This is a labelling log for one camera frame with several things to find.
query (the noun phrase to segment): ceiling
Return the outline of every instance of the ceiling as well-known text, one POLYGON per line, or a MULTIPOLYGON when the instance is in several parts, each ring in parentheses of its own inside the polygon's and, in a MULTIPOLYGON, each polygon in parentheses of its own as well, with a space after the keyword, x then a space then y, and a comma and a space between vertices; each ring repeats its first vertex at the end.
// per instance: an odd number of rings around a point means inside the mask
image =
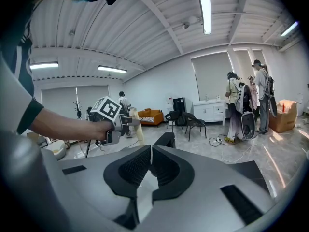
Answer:
POLYGON ((33 70, 33 79, 114 78, 126 81, 177 56, 218 45, 241 43, 285 46, 298 30, 281 37, 293 22, 279 0, 211 0, 212 31, 201 22, 198 0, 44 0, 31 22, 30 62, 58 61, 59 68, 33 70), (98 71, 98 65, 128 70, 98 71))

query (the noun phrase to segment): green sleeve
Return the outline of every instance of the green sleeve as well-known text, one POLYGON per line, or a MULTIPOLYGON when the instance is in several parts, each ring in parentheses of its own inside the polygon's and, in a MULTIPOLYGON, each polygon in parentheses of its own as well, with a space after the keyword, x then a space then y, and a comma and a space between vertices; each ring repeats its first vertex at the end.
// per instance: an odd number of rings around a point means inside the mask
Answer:
POLYGON ((44 107, 41 104, 39 104, 34 98, 32 98, 17 128, 18 134, 22 134, 26 129, 30 127, 36 116, 43 108, 44 107))

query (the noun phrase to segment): white cabinet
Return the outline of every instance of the white cabinet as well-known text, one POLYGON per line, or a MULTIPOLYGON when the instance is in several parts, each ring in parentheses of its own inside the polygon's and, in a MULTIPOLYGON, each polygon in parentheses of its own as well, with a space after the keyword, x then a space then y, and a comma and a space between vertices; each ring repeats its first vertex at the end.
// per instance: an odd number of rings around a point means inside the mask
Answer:
POLYGON ((222 121, 225 124, 225 101, 209 100, 193 104, 194 116, 205 122, 222 121))

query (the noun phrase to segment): orange sofa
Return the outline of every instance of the orange sofa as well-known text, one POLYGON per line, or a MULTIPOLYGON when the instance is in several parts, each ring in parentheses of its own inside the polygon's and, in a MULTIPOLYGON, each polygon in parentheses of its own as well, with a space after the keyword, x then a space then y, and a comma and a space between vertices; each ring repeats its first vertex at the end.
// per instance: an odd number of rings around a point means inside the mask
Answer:
POLYGON ((140 123, 142 125, 159 125, 164 121, 164 116, 161 110, 151 110, 146 108, 145 111, 138 112, 140 123))

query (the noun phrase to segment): window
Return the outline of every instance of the window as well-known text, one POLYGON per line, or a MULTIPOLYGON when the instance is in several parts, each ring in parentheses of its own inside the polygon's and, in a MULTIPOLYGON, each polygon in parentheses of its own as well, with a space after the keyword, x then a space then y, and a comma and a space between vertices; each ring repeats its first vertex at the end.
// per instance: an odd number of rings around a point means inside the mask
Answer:
POLYGON ((247 50, 242 50, 242 51, 235 51, 235 54, 238 58, 240 68, 242 70, 243 76, 241 77, 243 81, 249 85, 250 81, 248 80, 248 76, 252 76, 252 77, 255 76, 249 53, 247 50))
POLYGON ((233 71, 227 52, 194 58, 192 64, 200 101, 204 101, 206 95, 209 99, 215 99, 217 95, 224 99, 227 74, 233 71))
POLYGON ((63 87, 42 90, 42 104, 54 113, 77 118, 74 102, 80 102, 82 117, 89 106, 94 106, 98 99, 108 96, 107 86, 63 87))
POLYGON ((76 102, 75 87, 42 90, 43 106, 59 115, 77 118, 73 102, 76 102))
POLYGON ((78 101, 80 102, 82 117, 89 106, 94 106, 98 99, 109 96, 107 86, 81 86, 77 87, 78 101))

